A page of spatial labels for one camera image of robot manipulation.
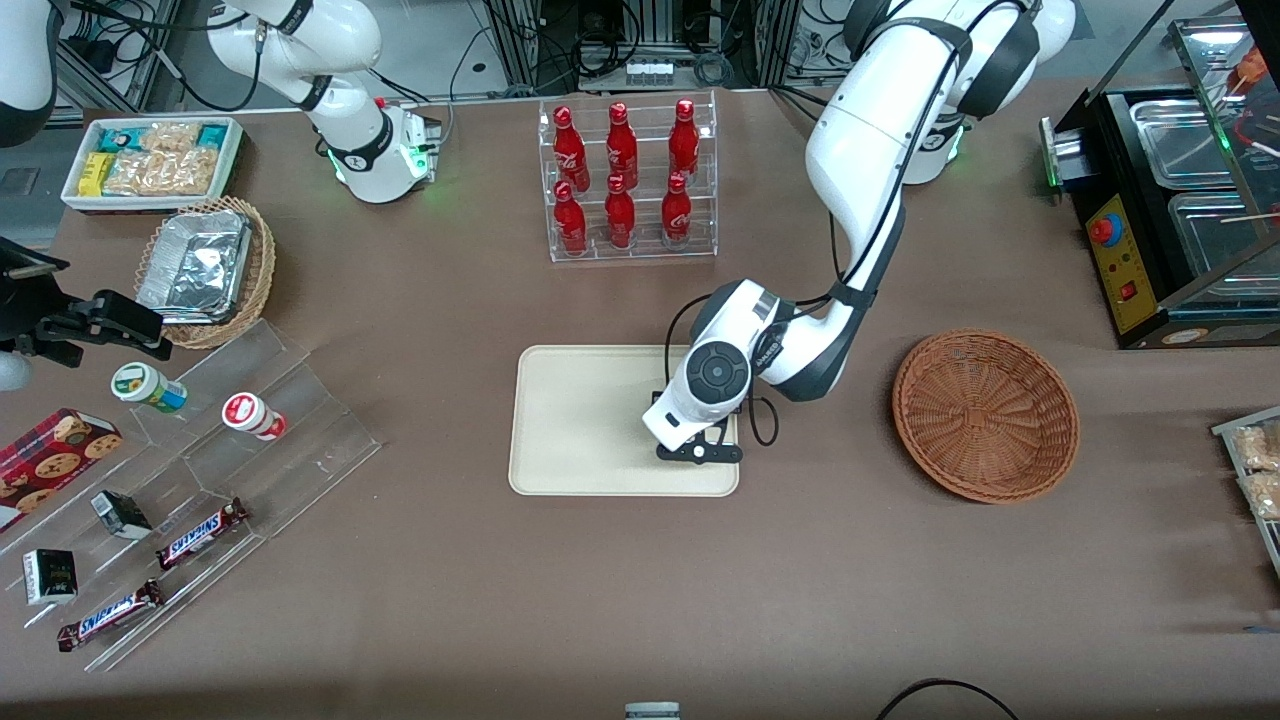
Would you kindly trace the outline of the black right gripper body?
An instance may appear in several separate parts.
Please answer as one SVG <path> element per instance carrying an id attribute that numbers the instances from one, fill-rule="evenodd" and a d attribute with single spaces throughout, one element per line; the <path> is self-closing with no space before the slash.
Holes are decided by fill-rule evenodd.
<path id="1" fill-rule="evenodd" d="M 100 299 L 76 299 L 44 284 L 5 284 L 1 351 L 78 366 L 84 351 L 74 342 L 97 332 L 100 311 Z"/>

